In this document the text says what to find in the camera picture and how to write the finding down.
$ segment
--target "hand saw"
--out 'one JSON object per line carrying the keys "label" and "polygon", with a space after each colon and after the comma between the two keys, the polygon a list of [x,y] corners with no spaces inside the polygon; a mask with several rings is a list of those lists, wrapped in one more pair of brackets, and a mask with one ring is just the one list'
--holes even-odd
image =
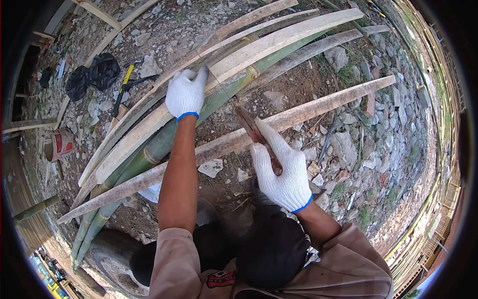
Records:
{"label": "hand saw", "polygon": [[201,55],[199,55],[196,49],[193,48],[193,50],[199,56],[202,64],[205,67],[207,67],[207,69],[209,70],[209,74],[214,78],[214,80],[216,80],[216,82],[219,84],[219,87],[221,87],[223,92],[229,97],[229,100],[231,101],[231,103],[234,105],[236,109],[236,116],[238,118],[238,121],[242,125],[242,127],[246,130],[247,135],[252,139],[253,142],[263,144],[267,148],[267,152],[269,153],[269,156],[271,157],[272,170],[274,171],[275,175],[280,176],[282,174],[282,165],[277,159],[277,156],[275,155],[274,151],[272,151],[271,146],[267,143],[267,140],[259,131],[259,128],[257,127],[255,121],[252,119],[251,115],[247,112],[247,110],[241,104],[234,102],[234,100],[226,92],[224,87],[222,87],[222,84],[219,82],[216,76],[211,72],[211,68],[206,64],[204,58]]}

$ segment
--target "brown shirt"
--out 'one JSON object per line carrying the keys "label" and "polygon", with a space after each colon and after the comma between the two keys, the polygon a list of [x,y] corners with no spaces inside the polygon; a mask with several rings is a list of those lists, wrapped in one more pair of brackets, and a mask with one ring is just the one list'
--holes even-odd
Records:
{"label": "brown shirt", "polygon": [[235,298],[257,292],[272,298],[391,298],[393,280],[383,258],[357,226],[345,223],[342,232],[285,287],[275,292],[235,280],[236,260],[222,271],[200,271],[199,255],[190,232],[168,228],[158,234],[149,298]]}

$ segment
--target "shoe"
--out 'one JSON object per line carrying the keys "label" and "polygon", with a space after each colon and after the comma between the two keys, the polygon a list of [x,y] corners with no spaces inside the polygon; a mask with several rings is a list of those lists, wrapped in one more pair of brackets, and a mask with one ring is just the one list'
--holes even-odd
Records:
{"label": "shoe", "polygon": [[219,220],[219,214],[214,206],[202,197],[197,198],[196,225],[202,226]]}
{"label": "shoe", "polygon": [[254,177],[254,183],[252,184],[252,191],[254,192],[254,201],[257,207],[275,205],[275,203],[273,203],[272,200],[270,200],[267,197],[267,195],[265,195],[259,189],[259,182],[257,180],[257,177]]}

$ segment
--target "paint can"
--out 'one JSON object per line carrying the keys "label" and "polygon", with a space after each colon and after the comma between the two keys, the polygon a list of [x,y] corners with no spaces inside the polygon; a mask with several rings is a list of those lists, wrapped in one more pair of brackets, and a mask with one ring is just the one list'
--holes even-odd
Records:
{"label": "paint can", "polygon": [[43,152],[48,162],[54,162],[73,152],[73,134],[67,128],[47,131],[43,142]]}

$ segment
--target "hand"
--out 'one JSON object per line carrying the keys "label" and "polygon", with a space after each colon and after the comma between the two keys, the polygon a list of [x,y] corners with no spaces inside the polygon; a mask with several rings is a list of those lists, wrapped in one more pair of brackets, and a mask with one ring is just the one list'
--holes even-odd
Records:
{"label": "hand", "polygon": [[275,204],[291,213],[303,210],[312,201],[304,153],[293,150],[266,122],[256,120],[256,124],[283,168],[282,174],[276,176],[272,171],[271,156],[266,147],[254,143],[250,148],[250,154],[256,169],[259,189]]}
{"label": "hand", "polygon": [[197,73],[190,69],[177,72],[169,81],[166,107],[177,118],[177,122],[185,115],[199,118],[204,103],[207,74],[208,70],[203,66]]}

